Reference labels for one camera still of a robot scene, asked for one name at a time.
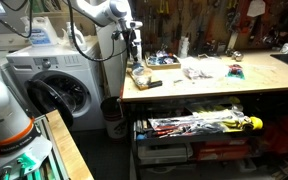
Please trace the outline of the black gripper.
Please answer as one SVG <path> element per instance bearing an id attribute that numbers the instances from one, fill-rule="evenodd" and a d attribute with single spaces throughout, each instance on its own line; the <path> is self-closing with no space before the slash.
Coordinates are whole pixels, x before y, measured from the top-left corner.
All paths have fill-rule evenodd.
<path id="1" fill-rule="evenodd" d="M 125 43 L 126 43 L 128 57 L 129 57 L 131 62 L 136 62 L 133 59 L 132 40 L 134 38 L 134 31 L 135 30 L 139 30 L 140 31 L 140 27 L 143 26 L 143 23 L 141 21 L 133 21 L 133 20 L 121 19 L 121 20 L 119 20 L 119 25 L 120 25 L 120 28 L 121 28 L 121 32 L 123 34 L 123 38 L 124 38 Z"/>

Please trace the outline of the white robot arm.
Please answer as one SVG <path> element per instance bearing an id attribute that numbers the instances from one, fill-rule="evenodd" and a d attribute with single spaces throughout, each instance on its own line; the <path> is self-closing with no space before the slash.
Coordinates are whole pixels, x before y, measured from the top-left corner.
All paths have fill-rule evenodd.
<path id="1" fill-rule="evenodd" d="M 0 180 L 16 180 L 38 170 L 52 148 L 5 85 L 0 69 Z"/>

